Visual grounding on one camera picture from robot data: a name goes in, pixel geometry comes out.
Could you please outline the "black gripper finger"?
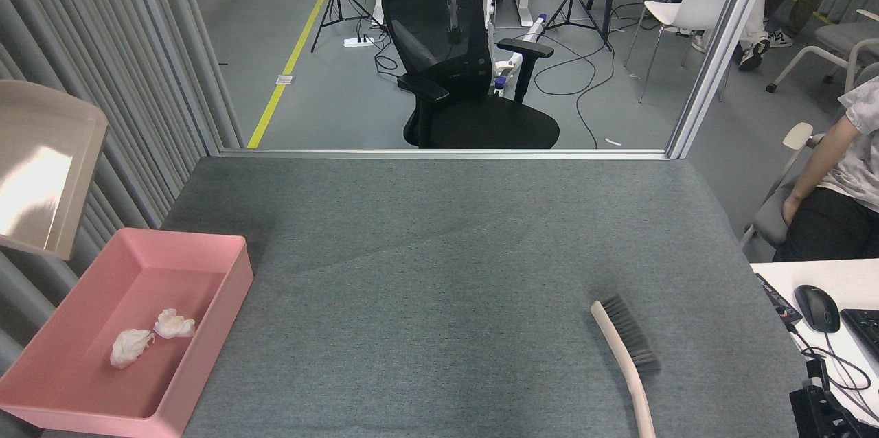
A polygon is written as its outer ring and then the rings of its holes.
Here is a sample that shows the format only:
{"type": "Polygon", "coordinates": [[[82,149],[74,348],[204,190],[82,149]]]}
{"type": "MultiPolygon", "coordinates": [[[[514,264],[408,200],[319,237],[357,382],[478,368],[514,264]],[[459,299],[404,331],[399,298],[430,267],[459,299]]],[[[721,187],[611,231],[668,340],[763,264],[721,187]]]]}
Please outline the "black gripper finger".
{"type": "Polygon", "coordinates": [[[800,437],[858,437],[854,417],[831,394],[829,376],[822,358],[805,363],[807,378],[801,388],[789,393],[795,426],[800,437]]]}

